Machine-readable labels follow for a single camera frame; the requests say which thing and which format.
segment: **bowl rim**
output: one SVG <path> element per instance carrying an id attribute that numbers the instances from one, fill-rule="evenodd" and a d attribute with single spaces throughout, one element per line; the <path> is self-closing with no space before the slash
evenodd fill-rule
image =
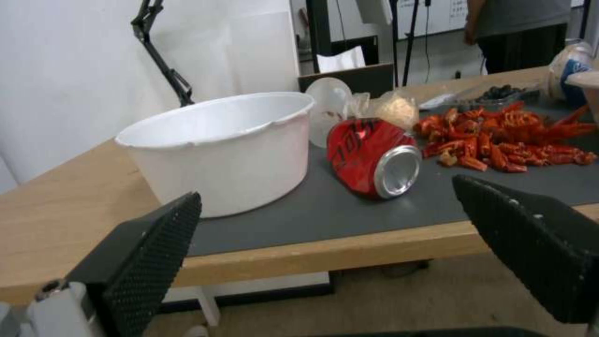
<path id="1" fill-rule="evenodd" d="M 302 107 L 302 108 L 298 109 L 297 111 L 290 113 L 284 117 L 281 117 L 274 121 L 270 121 L 270 122 L 266 122 L 266 123 L 257 125 L 255 127 L 240 130 L 235 133 L 228 134 L 226 136 L 214 136 L 214 137 L 209 137 L 209 138 L 201 139 L 201 140 L 193 139 L 193 140 L 172 142 L 172 143 L 166 143 L 166 144 L 161 144 L 161 145 L 152 145 L 152 146 L 135 145 L 133 143 L 126 142 L 123 140 L 123 137 L 125 135 L 127 135 L 128 133 L 134 132 L 134 131 L 138 130 L 139 128 L 142 128 L 143 126 L 145 126 L 147 124 L 154 123 L 156 121 L 168 118 L 168 117 L 170 117 L 172 115 L 176 115 L 178 113 L 183 113 L 183 112 L 186 112 L 189 110 L 195 110 L 200 107 L 206 107 L 206 106 L 210 106 L 213 104 L 219 104 L 224 101 L 231 102 L 231 101 L 243 100 L 243 99 L 247 99 L 247 98 L 285 97 L 285 96 L 305 99 L 306 104 L 304 107 Z M 186 147 L 192 147 L 192 146 L 199 146 L 199 145 L 204 145 L 204 144 L 218 143 L 218 142 L 223 142 L 225 140 L 232 140 L 232 139 L 237 139 L 237 138 L 244 137 L 244 136 L 249 136 L 251 134 L 261 133 L 275 125 L 284 124 L 284 123 L 291 121 L 292 119 L 307 115 L 308 111 L 314 106 L 314 104 L 315 104 L 315 101 L 314 101 L 314 98 L 312 98 L 312 96 L 310 96 L 308 94 L 304 94 L 302 92 L 293 92 L 293 91 L 289 91 L 289 92 L 286 92 L 286 91 L 259 92 L 259 93 L 255 93 L 255 94 L 234 95 L 234 96 L 229 96 L 229 97 L 217 98 L 215 100 L 203 101 L 203 102 L 195 103 L 195 104 L 192 104 L 189 106 L 172 109 L 167 112 L 159 113 L 157 115 L 142 119 L 142 120 L 126 127 L 125 129 L 123 129 L 123 131 L 119 132 L 118 135 L 114 138 L 114 141 L 119 146 L 122 146 L 124 148 L 144 149 L 144 150 L 172 150 L 172 149 L 180 149 L 180 148 L 186 148 Z"/>

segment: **red soda can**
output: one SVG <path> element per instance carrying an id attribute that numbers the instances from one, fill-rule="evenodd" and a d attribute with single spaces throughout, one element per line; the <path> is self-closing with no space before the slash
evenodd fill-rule
<path id="1" fill-rule="evenodd" d="M 384 199 L 406 192 L 422 162 L 416 140 L 379 118 L 348 119 L 334 126 L 326 157 L 349 189 Z"/>

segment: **white plastic bowl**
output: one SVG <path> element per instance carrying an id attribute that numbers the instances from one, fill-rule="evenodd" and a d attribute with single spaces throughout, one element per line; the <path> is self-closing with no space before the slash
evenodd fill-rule
<path id="1" fill-rule="evenodd" d="M 304 179 L 313 105 L 299 92 L 221 98 L 137 122 L 115 141 L 162 204 L 198 191 L 203 218 L 230 215 L 276 200 Z"/>
<path id="2" fill-rule="evenodd" d="M 599 71 L 583 71 L 574 73 L 565 81 L 569 85 L 582 88 L 585 93 L 586 102 L 591 108 L 595 123 L 599 125 Z"/>

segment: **textured gripper pad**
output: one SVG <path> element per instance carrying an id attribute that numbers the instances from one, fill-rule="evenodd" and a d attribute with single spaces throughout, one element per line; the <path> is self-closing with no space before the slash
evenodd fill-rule
<path id="1" fill-rule="evenodd" d="M 599 300 L 599 224 L 555 198 L 473 177 L 453 177 L 453 188 L 481 237 L 553 317 L 590 321 Z"/>
<path id="2" fill-rule="evenodd" d="M 86 285 L 108 336 L 141 336 L 187 255 L 200 213 L 199 194 L 189 193 L 123 222 L 67 276 Z"/>

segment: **person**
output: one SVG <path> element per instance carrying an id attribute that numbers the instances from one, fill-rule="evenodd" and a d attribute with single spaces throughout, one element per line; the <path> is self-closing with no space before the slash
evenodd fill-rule
<path id="1" fill-rule="evenodd" d="M 571 0 L 467 0 L 464 42 L 477 43 L 489 74 L 540 67 L 565 46 Z"/>

